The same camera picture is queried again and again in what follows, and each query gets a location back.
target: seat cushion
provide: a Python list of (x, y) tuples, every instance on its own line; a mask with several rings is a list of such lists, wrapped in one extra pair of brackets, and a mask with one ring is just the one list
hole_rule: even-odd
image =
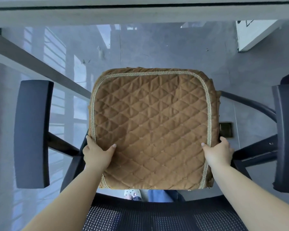
[(218, 143), (219, 95), (191, 69), (121, 68), (96, 81), (89, 135), (116, 143), (101, 188), (202, 189), (213, 185), (201, 143)]

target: diamond quilted pattern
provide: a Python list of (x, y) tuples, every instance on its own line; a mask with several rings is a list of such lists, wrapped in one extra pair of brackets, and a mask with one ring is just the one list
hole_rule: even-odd
[(218, 142), (218, 106), (212, 80), (197, 70), (104, 72), (92, 92), (89, 134), (102, 149), (117, 149), (100, 187), (212, 186), (200, 143), (208, 141), (208, 115), (211, 146)]

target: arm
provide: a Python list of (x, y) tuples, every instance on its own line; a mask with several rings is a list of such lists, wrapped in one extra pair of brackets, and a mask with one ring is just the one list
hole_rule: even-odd
[(103, 151), (89, 136), (86, 138), (85, 169), (23, 231), (82, 230), (102, 174), (116, 149), (114, 144)]
[(214, 179), (247, 229), (289, 230), (289, 205), (232, 168), (233, 151), (224, 137), (221, 141), (215, 147), (201, 145)]

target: black mesh fabric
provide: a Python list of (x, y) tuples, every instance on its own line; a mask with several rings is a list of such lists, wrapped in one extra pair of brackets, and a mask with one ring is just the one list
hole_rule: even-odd
[(83, 231), (247, 230), (224, 196), (151, 203), (96, 194)]

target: office chair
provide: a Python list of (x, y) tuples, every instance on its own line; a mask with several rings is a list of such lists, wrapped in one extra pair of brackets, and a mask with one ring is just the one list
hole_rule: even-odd
[[(62, 191), (83, 171), (82, 150), (48, 132), (54, 83), (22, 81), (19, 89), (14, 160), (18, 188), (49, 186), (48, 148), (72, 157)], [(273, 187), (289, 193), (289, 75), (272, 87), (275, 109), (258, 102), (221, 92), (223, 97), (264, 113), (277, 123), (277, 134), (244, 147), (233, 155), (231, 166), (249, 177), (246, 167), (277, 160)], [(224, 196), (187, 202), (154, 203), (131, 201), (97, 193), (83, 230), (247, 230)]]

